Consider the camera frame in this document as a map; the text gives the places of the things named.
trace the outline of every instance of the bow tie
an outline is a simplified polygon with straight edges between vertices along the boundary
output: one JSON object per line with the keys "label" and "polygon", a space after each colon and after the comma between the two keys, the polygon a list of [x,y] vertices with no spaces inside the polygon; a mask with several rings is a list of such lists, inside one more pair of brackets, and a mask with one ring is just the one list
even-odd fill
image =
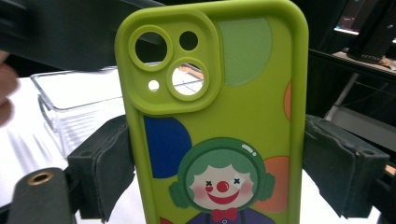
{"label": "bow tie", "polygon": [[212,218],[215,222],[220,222],[224,218],[235,221],[238,217],[238,210],[236,208],[229,208],[227,210],[215,209],[212,211]]}

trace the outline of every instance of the phone case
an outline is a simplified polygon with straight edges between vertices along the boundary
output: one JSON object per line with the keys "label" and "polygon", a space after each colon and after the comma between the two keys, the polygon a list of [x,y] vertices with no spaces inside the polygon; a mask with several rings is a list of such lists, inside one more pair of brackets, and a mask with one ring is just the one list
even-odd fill
{"label": "phone case", "polygon": [[[146,37],[157,44],[139,45]],[[147,223],[299,223],[307,37],[283,0],[142,9],[122,23]]]}

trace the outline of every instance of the human hand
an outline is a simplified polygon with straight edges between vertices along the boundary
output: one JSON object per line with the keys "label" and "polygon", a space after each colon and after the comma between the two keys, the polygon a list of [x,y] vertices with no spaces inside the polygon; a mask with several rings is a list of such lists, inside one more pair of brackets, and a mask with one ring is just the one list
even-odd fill
{"label": "human hand", "polygon": [[12,104],[8,96],[17,89],[17,73],[3,63],[8,53],[0,50],[0,126],[6,123],[12,112]]}

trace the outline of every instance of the cartoon clown illustration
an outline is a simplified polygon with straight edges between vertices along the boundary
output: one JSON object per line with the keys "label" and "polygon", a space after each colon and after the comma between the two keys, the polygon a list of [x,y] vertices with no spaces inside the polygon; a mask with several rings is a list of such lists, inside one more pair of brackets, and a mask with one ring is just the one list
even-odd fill
{"label": "cartoon clown illustration", "polygon": [[190,224],[272,224],[250,206],[269,199],[274,185],[275,178],[252,146],[223,137],[206,140],[185,155],[169,193],[176,206],[200,212]]}

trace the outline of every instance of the clown face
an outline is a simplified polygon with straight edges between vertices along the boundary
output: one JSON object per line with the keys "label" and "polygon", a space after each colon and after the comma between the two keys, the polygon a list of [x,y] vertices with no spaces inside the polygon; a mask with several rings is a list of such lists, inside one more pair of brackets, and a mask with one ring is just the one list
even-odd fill
{"label": "clown face", "polygon": [[225,210],[248,203],[253,197],[253,185],[249,173],[241,174],[232,165],[225,168],[209,165],[203,173],[194,176],[190,189],[197,205]]}

